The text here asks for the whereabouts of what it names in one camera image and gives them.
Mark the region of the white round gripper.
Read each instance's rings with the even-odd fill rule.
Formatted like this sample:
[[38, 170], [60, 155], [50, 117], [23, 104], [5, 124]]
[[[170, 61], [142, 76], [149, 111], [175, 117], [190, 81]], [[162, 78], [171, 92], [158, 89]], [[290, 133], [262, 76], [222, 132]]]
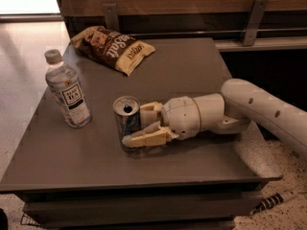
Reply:
[[201, 130], [201, 117], [195, 101], [189, 97], [173, 98], [164, 105], [158, 102], [140, 106], [141, 125], [144, 129], [126, 135], [122, 144], [129, 149], [155, 147], [178, 138], [195, 137]]

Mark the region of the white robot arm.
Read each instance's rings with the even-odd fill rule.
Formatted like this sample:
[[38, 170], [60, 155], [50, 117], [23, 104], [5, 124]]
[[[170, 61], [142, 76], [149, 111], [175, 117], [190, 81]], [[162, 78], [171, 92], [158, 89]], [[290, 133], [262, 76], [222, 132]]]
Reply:
[[254, 122], [307, 157], [307, 112], [246, 80], [225, 81], [219, 94], [146, 103], [140, 114], [141, 129], [122, 138], [129, 149], [186, 140], [203, 131], [241, 133]]

